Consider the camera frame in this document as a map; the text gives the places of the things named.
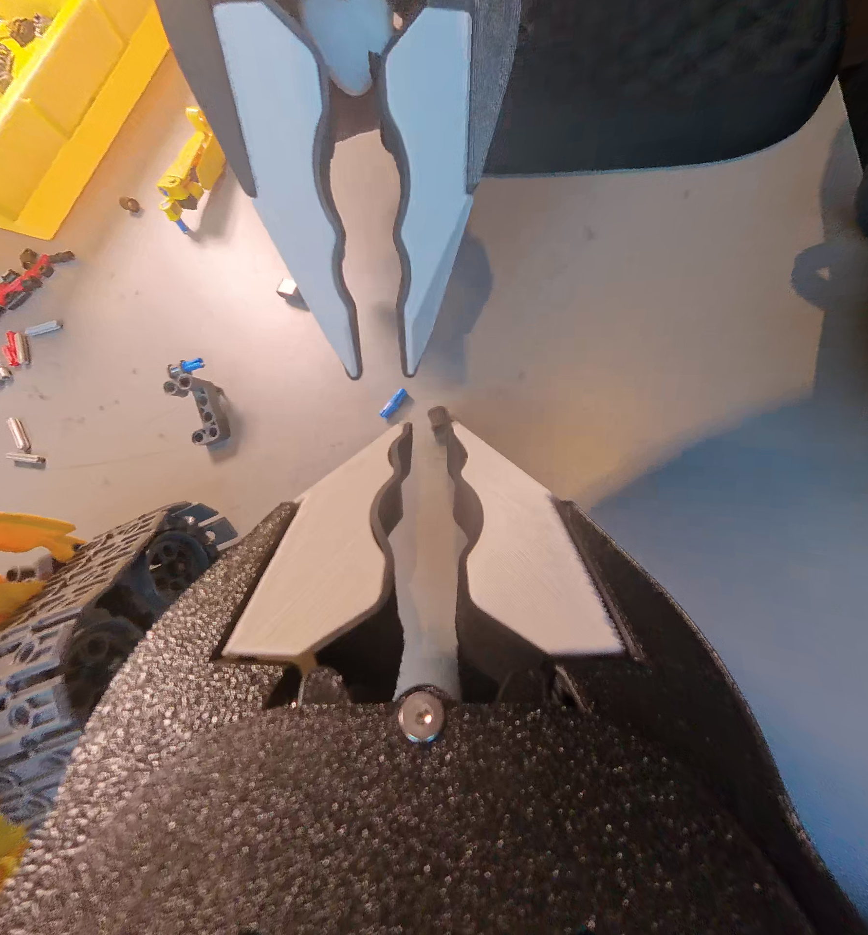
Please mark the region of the grey desk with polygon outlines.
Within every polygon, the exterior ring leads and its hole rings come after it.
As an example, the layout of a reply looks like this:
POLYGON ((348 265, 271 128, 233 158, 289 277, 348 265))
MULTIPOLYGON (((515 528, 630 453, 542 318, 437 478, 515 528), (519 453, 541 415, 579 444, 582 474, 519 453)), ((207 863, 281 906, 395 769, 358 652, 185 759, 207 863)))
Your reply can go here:
POLYGON ((338 142, 334 201, 364 364, 350 380, 230 171, 180 233, 155 206, 194 97, 168 53, 53 244, 74 251, 7 315, 61 320, 0 388, 0 510, 90 538, 177 500, 241 535, 413 424, 393 532, 396 692, 458 689, 463 535, 427 411, 450 413, 659 581, 751 705, 818 851, 868 920, 868 241, 834 86, 797 133, 704 168, 487 179, 417 375, 400 366, 397 167, 372 128, 338 142), (121 196, 141 204, 133 216, 121 196), (196 446, 168 366, 225 393, 196 446), (44 469, 15 466, 7 417, 44 469))

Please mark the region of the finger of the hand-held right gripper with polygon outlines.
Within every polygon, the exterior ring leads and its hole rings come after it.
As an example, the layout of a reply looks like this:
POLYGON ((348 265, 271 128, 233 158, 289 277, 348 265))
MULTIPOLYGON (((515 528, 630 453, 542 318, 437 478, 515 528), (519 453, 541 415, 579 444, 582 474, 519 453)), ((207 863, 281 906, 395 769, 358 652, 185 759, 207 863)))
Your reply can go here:
POLYGON ((264 227, 348 376, 362 376, 345 231, 330 186, 330 76, 279 2, 218 2, 213 18, 264 227))
POLYGON ((473 196, 467 183, 473 17, 422 9, 381 55, 381 129, 398 170, 393 243, 403 374, 435 329, 473 196))

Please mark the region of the grey bent beam piece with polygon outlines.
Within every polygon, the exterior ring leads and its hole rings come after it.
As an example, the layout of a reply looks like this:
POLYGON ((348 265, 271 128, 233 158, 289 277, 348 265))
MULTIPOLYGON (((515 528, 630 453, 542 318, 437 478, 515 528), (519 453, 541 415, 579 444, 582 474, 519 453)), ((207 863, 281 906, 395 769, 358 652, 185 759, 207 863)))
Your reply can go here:
POLYGON ((224 408, 225 393, 209 380, 202 380, 192 374, 181 378, 180 384, 194 399, 201 426, 192 433, 192 442, 196 446, 212 446, 225 443, 232 436, 228 415, 224 408))

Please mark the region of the large yellow bin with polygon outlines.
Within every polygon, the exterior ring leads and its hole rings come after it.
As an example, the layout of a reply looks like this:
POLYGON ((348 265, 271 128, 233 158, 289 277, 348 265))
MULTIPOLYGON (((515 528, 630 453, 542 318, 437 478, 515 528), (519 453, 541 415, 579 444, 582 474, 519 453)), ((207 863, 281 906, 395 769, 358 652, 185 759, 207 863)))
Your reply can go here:
POLYGON ((168 51, 151 1, 1 1, 51 19, 0 103, 0 229, 50 240, 168 51))

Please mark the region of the yellow toy tracked robot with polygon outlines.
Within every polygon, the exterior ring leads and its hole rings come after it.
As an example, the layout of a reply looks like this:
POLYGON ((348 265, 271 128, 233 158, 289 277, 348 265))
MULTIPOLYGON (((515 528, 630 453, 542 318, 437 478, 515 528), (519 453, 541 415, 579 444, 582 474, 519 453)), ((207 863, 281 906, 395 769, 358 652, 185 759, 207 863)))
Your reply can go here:
POLYGON ((117 671, 236 537, 186 501, 89 541, 72 523, 0 511, 0 553, 47 551, 0 574, 0 892, 117 671))

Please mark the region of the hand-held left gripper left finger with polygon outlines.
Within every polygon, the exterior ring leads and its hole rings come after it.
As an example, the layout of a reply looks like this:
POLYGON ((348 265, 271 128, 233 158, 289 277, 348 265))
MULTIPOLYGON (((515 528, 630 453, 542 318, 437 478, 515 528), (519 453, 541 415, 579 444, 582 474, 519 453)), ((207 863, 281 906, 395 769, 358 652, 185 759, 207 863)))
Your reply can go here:
POLYGON ((244 598, 220 657, 325 666, 345 684, 396 684, 405 640, 394 584, 412 425, 396 425, 312 485, 244 598))

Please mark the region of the small yellow block assembly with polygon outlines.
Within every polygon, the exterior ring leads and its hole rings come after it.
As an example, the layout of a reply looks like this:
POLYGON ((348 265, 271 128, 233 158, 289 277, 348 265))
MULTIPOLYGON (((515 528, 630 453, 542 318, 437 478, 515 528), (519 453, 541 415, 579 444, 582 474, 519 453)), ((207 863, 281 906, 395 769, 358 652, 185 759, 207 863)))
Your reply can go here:
POLYGON ((193 134, 177 158, 157 182, 162 196, 160 210, 184 234, 191 230, 183 220, 186 210, 195 210, 203 196, 209 193, 225 168, 226 159, 205 113, 196 106, 184 111, 193 134))

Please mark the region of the black dimpled cushion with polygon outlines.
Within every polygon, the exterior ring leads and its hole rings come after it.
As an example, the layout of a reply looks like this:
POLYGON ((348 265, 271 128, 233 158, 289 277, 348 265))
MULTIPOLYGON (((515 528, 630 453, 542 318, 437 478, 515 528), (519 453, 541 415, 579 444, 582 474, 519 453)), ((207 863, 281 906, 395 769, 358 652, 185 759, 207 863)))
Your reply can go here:
POLYGON ((484 173, 728 161, 797 132, 837 76, 839 1, 535 1, 484 173))

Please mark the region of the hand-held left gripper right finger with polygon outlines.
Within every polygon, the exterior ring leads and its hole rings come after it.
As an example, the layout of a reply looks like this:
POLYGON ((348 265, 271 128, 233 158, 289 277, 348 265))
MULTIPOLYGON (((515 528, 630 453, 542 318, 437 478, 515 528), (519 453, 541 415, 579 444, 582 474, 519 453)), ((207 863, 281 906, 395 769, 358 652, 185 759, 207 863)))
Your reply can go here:
POLYGON ((459 422, 435 422, 464 535, 455 632, 461 690, 498 691, 517 673, 626 660, 621 611, 580 552, 563 503, 459 422))

